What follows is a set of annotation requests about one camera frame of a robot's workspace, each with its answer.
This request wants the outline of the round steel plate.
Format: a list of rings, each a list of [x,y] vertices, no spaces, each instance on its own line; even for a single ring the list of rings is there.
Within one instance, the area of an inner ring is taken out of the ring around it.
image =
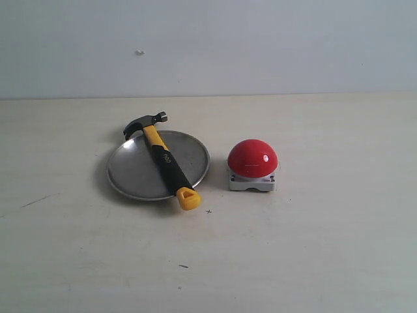
[[[206,176],[210,155],[197,138],[174,130],[161,130],[160,136],[192,184]],[[151,155],[144,134],[140,133],[118,147],[110,156],[106,172],[111,186],[120,194],[141,201],[160,201],[172,197]]]

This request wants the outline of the red dome push button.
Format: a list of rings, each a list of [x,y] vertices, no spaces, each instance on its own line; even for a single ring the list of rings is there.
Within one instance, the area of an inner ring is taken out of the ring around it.
[[[229,189],[259,192],[276,190],[276,170],[280,165],[275,150],[257,139],[237,143],[229,153]]]

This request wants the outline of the yellow black claw hammer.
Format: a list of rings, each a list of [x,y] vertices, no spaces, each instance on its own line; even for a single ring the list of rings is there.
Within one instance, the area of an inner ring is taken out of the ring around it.
[[[124,128],[124,138],[127,141],[135,132],[143,132],[146,140],[151,146],[154,162],[158,167],[166,188],[171,195],[177,197],[180,207],[185,211],[189,211],[197,208],[201,204],[202,198],[186,178],[184,172],[175,160],[175,157],[168,149],[155,127],[156,123],[163,123],[166,121],[166,112],[137,118],[129,122]]]

